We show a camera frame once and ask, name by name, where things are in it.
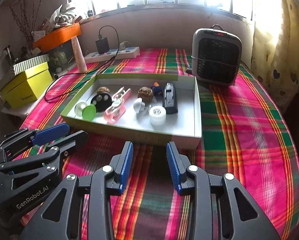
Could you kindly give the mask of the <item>green white spool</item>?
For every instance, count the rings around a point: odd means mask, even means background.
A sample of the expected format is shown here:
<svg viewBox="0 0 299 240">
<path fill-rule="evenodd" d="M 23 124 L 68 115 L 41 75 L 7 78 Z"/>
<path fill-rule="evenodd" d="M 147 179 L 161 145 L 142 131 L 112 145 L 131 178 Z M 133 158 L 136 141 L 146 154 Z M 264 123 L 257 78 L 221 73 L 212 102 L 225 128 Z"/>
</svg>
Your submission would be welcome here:
<svg viewBox="0 0 299 240">
<path fill-rule="evenodd" d="M 79 102 L 74 108 L 75 114 L 83 120 L 92 121 L 96 116 L 96 107 L 94 104 L 88 105 L 85 102 Z"/>
</svg>

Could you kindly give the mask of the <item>pink white clip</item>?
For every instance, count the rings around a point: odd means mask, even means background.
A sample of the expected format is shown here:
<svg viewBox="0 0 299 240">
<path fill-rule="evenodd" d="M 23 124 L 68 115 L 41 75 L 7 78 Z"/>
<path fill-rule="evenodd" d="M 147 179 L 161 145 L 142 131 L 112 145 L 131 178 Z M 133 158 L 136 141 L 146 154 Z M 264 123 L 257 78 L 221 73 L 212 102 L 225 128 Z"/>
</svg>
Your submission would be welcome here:
<svg viewBox="0 0 299 240">
<path fill-rule="evenodd" d="M 117 99 L 105 110 L 103 118 L 108 124 L 112 125 L 122 117 L 125 111 L 124 99 Z"/>
<path fill-rule="evenodd" d="M 131 95 L 131 89 L 125 89 L 124 87 L 121 87 L 111 98 L 112 101 L 115 102 L 116 100 L 120 99 L 120 100 L 128 100 L 130 95 Z"/>
</svg>

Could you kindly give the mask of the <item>black round disc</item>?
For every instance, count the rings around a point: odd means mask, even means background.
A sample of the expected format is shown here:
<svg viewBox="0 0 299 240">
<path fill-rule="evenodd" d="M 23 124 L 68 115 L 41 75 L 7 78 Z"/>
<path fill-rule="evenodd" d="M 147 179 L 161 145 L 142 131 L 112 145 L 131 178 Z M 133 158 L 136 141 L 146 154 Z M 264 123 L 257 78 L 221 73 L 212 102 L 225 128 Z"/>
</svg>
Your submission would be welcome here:
<svg viewBox="0 0 299 240">
<path fill-rule="evenodd" d="M 107 92 L 96 94 L 91 100 L 91 104 L 96 107 L 97 113 L 104 112 L 112 105 L 112 102 L 112 98 Z"/>
</svg>

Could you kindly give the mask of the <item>walnut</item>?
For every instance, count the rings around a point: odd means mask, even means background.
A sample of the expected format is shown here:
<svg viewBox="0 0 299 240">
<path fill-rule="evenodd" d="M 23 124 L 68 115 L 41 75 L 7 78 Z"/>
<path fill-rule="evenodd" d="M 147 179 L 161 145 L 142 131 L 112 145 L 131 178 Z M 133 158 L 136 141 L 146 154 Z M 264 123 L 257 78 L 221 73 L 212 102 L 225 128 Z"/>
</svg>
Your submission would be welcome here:
<svg viewBox="0 0 299 240">
<path fill-rule="evenodd" d="M 110 89 L 108 87 L 99 87 L 96 94 L 110 93 Z"/>
<path fill-rule="evenodd" d="M 141 87 L 137 92 L 137 97 L 141 98 L 143 102 L 149 103 L 152 101 L 154 94 L 151 88 Z"/>
</svg>

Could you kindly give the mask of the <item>white round spool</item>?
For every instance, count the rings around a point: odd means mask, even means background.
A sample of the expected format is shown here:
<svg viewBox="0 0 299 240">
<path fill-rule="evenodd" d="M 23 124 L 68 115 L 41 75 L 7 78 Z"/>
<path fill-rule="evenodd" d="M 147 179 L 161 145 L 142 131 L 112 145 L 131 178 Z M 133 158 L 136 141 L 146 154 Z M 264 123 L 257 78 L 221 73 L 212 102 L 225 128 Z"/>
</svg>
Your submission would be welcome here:
<svg viewBox="0 0 299 240">
<path fill-rule="evenodd" d="M 162 126 L 166 121 L 166 109 L 163 106 L 151 107 L 149 120 L 153 126 Z"/>
</svg>

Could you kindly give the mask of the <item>white round knob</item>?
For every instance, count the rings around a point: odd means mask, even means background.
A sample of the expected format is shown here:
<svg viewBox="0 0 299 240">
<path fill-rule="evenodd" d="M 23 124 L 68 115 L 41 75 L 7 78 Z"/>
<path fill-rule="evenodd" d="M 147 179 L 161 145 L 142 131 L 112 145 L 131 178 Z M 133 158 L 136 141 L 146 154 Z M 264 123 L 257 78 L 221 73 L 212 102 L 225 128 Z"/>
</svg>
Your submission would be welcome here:
<svg viewBox="0 0 299 240">
<path fill-rule="evenodd" d="M 136 114 L 139 114 L 143 111 L 149 112 L 151 105 L 147 105 L 143 102 L 142 98 L 137 98 L 133 103 L 133 109 Z"/>
</svg>

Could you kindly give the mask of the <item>black battery charger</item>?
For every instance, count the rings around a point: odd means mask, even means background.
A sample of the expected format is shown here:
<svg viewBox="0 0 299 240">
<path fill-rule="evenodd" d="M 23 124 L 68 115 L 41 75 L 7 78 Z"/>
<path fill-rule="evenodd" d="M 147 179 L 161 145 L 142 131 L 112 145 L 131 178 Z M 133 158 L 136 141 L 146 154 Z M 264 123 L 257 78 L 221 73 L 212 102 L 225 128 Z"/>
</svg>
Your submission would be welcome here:
<svg viewBox="0 0 299 240">
<path fill-rule="evenodd" d="M 163 89 L 163 107 L 166 114 L 178 113 L 177 93 L 172 83 L 167 83 Z"/>
</svg>

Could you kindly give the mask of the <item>small orange blue toy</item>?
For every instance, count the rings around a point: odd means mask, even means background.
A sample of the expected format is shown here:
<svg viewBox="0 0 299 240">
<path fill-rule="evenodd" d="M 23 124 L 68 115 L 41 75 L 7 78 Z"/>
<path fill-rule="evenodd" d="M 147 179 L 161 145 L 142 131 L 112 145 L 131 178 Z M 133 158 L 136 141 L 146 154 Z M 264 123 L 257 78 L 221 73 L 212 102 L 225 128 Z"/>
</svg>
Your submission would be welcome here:
<svg viewBox="0 0 299 240">
<path fill-rule="evenodd" d="M 151 86 L 151 90 L 154 96 L 159 96 L 163 92 L 163 89 L 160 87 L 158 82 L 153 83 L 153 85 Z"/>
</svg>

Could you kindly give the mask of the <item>striped white green box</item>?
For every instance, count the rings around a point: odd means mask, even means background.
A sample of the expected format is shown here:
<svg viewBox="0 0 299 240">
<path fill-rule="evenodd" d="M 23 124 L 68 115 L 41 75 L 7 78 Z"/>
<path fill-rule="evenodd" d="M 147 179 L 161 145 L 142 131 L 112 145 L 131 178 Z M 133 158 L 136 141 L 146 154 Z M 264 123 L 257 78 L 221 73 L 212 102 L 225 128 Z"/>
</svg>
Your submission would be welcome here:
<svg viewBox="0 0 299 240">
<path fill-rule="evenodd" d="M 22 62 L 17 63 L 11 67 L 11 75 L 16 76 L 27 69 L 30 69 L 34 66 L 37 66 L 39 64 L 42 64 L 42 63 L 48 62 L 48 61 L 49 61 L 49 55 L 47 55 L 47 54 L 36 56 L 31 59 L 22 61 Z"/>
</svg>

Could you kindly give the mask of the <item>pink white lotion tube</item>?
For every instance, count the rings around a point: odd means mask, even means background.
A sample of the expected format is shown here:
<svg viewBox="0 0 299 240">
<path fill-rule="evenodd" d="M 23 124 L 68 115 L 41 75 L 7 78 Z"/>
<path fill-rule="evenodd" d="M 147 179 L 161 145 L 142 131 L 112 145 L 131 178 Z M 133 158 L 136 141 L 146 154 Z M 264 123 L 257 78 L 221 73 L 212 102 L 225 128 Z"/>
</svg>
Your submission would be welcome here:
<svg viewBox="0 0 299 240">
<path fill-rule="evenodd" d="M 72 43 L 72 49 L 73 49 L 73 54 L 74 54 L 77 68 L 80 73 L 86 73 L 87 66 L 81 50 L 81 46 L 78 41 L 78 37 L 77 36 L 72 37 L 71 43 Z"/>
</svg>

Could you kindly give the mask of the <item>white power strip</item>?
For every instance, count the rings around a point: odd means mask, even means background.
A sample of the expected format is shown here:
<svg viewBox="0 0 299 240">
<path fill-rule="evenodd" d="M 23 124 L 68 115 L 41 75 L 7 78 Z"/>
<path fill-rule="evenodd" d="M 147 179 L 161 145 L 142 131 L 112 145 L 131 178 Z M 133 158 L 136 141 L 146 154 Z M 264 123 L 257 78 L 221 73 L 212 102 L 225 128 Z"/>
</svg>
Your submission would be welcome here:
<svg viewBox="0 0 299 240">
<path fill-rule="evenodd" d="M 116 60 L 123 59 L 135 59 L 140 55 L 139 47 L 128 47 L 124 50 L 117 51 L 116 49 L 111 49 L 104 54 L 99 54 L 98 52 L 90 53 L 84 57 L 86 63 L 95 63 L 95 62 L 105 62 L 110 60 L 115 56 Z"/>
</svg>

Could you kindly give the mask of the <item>dried red branches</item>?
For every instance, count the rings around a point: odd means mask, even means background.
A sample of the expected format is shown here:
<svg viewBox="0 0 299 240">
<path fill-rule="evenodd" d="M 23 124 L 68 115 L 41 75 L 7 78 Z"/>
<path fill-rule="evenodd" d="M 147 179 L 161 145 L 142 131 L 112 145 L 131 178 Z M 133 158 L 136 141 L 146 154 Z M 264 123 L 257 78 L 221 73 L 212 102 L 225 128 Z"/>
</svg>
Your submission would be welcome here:
<svg viewBox="0 0 299 240">
<path fill-rule="evenodd" d="M 24 36 L 27 44 L 33 43 L 32 32 L 36 30 L 38 12 L 42 5 L 42 0 L 9 0 L 9 9 L 13 20 L 20 32 Z"/>
</svg>

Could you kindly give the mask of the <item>grey black space heater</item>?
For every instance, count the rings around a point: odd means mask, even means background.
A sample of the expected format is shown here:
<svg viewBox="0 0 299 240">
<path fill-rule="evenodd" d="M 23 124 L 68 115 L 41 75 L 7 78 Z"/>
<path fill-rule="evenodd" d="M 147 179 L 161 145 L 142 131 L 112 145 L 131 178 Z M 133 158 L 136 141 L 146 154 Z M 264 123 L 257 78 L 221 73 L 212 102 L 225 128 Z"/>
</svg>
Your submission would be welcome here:
<svg viewBox="0 0 299 240">
<path fill-rule="evenodd" d="M 198 81 L 220 86 L 235 83 L 242 54 L 242 42 L 236 35 L 214 24 L 200 28 L 192 39 L 191 67 L 188 74 Z"/>
</svg>

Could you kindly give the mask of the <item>white artificial flowers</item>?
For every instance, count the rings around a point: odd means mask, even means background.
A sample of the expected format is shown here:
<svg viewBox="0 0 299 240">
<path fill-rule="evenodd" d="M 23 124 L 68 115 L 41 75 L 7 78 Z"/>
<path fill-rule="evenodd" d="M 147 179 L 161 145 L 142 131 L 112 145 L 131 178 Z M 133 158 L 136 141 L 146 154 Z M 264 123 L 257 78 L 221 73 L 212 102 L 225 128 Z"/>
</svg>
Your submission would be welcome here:
<svg viewBox="0 0 299 240">
<path fill-rule="evenodd" d="M 76 7 L 68 3 L 66 5 L 60 5 L 60 7 L 53 12 L 49 21 L 53 28 L 61 28 L 74 24 L 77 17 Z"/>
</svg>

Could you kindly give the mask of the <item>yellow patterned curtain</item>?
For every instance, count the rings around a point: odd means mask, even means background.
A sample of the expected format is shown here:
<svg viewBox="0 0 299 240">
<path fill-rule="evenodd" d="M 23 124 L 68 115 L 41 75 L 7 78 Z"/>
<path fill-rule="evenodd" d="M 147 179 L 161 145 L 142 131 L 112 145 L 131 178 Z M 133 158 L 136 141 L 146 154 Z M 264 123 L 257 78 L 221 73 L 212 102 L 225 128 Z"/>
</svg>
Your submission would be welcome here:
<svg viewBox="0 0 299 240">
<path fill-rule="evenodd" d="M 299 92 L 299 5 L 294 0 L 253 0 L 251 71 L 285 112 Z"/>
</svg>

